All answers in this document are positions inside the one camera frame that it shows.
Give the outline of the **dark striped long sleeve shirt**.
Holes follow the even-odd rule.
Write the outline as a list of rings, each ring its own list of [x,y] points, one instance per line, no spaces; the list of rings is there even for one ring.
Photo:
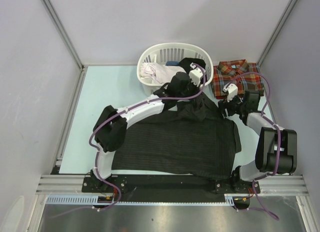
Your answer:
[[[236,123],[224,118],[205,93],[132,125],[115,152],[113,170],[193,174],[218,180],[231,176],[242,150]]]

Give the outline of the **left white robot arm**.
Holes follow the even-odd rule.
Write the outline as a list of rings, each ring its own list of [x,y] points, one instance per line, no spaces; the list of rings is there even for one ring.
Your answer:
[[[104,108],[96,122],[89,145],[97,149],[93,173],[93,186],[100,192],[110,188],[112,164],[116,151],[124,144],[127,130],[134,124],[198,97],[205,86],[207,75],[199,68],[191,72],[178,72],[171,82],[165,83],[146,99],[130,106],[116,109]]]

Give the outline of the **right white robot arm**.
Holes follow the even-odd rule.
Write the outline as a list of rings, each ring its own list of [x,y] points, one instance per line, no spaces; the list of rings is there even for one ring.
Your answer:
[[[259,136],[254,160],[239,165],[231,174],[229,183],[237,193],[253,188],[253,181],[268,176],[291,175],[297,169],[297,132],[277,125],[258,110],[260,98],[258,92],[246,91],[243,97],[236,95],[231,100],[218,102],[224,117],[239,115],[243,124]]]

